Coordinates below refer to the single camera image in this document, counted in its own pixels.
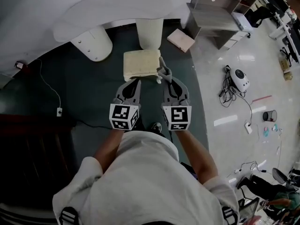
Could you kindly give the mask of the person's left forearm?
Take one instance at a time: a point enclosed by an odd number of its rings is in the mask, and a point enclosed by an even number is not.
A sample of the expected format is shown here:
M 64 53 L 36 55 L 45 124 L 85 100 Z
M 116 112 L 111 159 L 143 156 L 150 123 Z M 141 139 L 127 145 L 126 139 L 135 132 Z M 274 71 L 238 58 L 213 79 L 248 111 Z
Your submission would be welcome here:
M 96 150 L 93 157 L 101 165 L 103 173 L 107 171 L 109 166 L 115 160 L 124 132 L 124 130 L 112 129 L 103 143 Z

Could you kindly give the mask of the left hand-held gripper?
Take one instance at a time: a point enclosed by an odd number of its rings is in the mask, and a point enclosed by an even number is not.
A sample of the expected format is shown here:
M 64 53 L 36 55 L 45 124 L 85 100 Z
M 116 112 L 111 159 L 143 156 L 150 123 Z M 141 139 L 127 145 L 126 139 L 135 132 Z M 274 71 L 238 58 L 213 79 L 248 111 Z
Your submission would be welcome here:
M 134 128 L 140 117 L 141 84 L 140 79 L 132 79 L 118 88 L 109 112 L 113 129 L 131 131 Z

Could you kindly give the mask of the person's right forearm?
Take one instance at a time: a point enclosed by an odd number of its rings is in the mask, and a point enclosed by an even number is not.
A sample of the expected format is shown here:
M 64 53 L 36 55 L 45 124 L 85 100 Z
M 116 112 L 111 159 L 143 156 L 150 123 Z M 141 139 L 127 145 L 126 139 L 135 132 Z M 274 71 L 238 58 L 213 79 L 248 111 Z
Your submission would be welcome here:
M 218 176 L 217 166 L 207 149 L 188 131 L 175 131 L 201 184 Z

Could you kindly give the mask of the black mesh panel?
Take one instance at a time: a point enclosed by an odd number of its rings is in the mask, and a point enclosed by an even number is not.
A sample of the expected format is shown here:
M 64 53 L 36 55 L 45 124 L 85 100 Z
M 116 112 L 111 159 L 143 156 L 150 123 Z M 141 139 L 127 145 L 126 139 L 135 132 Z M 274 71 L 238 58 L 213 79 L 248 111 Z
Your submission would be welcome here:
M 257 206 L 259 204 L 260 198 L 256 197 L 255 199 L 240 199 L 239 203 L 239 214 L 240 214 L 240 221 L 239 223 L 245 223 L 253 218 Z

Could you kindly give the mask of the white rolling cabinet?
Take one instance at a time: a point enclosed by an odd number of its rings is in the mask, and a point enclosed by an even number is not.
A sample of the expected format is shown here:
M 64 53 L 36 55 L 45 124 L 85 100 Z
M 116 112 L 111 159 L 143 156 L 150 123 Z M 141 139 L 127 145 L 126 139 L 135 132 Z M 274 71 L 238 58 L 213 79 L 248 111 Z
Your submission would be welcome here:
M 242 14 L 238 12 L 232 12 L 232 16 L 235 19 L 237 25 L 239 26 L 240 30 L 245 32 L 247 34 L 247 37 L 251 37 L 251 33 L 253 31 L 252 25 L 249 23 L 247 18 Z

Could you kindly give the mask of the grey wooden shelf desk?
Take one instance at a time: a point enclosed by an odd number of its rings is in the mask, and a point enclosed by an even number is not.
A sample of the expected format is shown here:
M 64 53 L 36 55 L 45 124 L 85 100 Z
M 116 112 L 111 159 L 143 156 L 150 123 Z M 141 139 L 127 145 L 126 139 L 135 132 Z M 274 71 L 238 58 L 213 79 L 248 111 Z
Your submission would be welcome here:
M 191 0 L 187 4 L 189 17 L 186 24 L 188 34 L 212 37 L 218 49 L 230 49 L 247 34 L 240 30 L 232 12 L 244 16 L 257 0 Z

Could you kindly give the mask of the white round device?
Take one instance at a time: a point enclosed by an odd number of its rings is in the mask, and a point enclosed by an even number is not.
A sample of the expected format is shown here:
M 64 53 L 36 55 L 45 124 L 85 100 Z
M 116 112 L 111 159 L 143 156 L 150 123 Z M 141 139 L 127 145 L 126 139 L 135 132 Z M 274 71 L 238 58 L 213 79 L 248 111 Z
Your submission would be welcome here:
M 235 84 L 235 87 L 240 92 L 245 92 L 249 88 L 250 82 L 246 74 L 242 70 L 232 68 L 230 70 L 230 77 L 232 79 L 232 82 Z

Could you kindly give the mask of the person's grey shirt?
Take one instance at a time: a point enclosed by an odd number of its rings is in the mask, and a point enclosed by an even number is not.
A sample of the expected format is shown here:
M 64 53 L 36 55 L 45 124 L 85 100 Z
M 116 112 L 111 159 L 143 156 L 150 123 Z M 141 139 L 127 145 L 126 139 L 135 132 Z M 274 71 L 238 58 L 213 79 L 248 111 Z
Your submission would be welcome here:
M 52 199 L 59 225 L 238 225 L 236 194 L 219 175 L 201 184 L 168 139 L 124 132 L 103 173 L 92 156 Z

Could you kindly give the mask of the cream upholstered footstool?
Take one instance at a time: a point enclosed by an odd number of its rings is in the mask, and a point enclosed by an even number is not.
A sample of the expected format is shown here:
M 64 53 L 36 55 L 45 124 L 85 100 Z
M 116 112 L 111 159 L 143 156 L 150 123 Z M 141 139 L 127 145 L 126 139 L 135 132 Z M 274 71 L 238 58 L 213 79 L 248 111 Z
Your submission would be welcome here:
M 132 77 L 156 76 L 156 81 L 161 84 L 162 77 L 158 75 L 160 68 L 159 50 L 137 50 L 125 52 L 123 56 L 123 76 L 128 82 Z

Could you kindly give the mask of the dark wooden staircase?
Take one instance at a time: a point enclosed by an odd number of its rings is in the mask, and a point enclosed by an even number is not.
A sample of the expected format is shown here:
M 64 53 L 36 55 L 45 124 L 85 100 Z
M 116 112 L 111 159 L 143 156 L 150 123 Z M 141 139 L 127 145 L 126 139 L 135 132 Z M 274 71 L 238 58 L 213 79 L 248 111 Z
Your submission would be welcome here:
M 0 114 L 0 225 L 58 225 L 52 199 L 76 172 L 74 126 L 62 117 Z

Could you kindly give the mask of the black mesh waste bin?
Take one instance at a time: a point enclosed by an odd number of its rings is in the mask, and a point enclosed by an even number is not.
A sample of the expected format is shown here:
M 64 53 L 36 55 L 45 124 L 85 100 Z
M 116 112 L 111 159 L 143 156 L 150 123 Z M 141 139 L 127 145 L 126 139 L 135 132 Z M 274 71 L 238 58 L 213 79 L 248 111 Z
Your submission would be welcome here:
M 269 122 L 276 122 L 277 117 L 278 115 L 276 110 L 266 111 L 262 115 L 262 119 Z

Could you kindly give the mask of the grey wiping cloth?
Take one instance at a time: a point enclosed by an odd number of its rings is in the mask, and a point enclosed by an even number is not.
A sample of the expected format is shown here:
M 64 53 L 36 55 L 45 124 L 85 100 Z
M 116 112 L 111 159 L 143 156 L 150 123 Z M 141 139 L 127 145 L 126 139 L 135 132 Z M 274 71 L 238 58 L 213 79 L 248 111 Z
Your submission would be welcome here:
M 166 66 L 162 56 L 159 57 L 159 68 L 157 69 L 157 74 L 168 83 L 172 82 L 172 71 Z

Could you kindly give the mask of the red floor tape strip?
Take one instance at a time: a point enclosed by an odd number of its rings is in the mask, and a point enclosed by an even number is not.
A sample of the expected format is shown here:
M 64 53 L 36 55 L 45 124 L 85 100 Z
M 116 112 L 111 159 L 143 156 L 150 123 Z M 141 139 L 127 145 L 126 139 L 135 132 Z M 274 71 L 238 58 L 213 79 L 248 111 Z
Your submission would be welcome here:
M 257 101 L 260 101 L 260 100 L 263 100 L 263 99 L 271 98 L 271 97 L 272 97 L 272 95 L 268 95 L 268 96 L 256 98 L 256 99 L 254 99 L 254 100 L 252 101 L 252 103 L 257 102 Z

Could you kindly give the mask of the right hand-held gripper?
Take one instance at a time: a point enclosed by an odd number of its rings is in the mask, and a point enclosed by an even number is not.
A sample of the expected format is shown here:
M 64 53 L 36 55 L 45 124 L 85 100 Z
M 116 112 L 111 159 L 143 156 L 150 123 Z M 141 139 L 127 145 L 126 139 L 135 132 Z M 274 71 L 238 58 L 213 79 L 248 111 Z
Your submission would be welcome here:
M 176 98 L 182 103 L 163 103 L 163 116 L 169 131 L 188 130 L 191 123 L 192 106 L 186 103 L 189 99 L 189 92 L 186 85 L 176 77 L 172 77 L 170 83 L 163 79 L 163 96 L 165 102 Z

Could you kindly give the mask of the pink flat box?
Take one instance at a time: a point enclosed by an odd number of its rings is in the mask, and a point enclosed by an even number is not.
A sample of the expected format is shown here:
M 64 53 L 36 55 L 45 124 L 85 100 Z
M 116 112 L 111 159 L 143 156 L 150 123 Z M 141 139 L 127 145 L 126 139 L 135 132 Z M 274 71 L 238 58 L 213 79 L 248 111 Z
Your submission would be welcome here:
M 181 51 L 186 53 L 191 46 L 195 43 L 195 40 L 186 35 L 183 31 L 176 29 L 172 32 L 168 37 L 167 40 L 171 42 L 173 45 L 178 47 Z

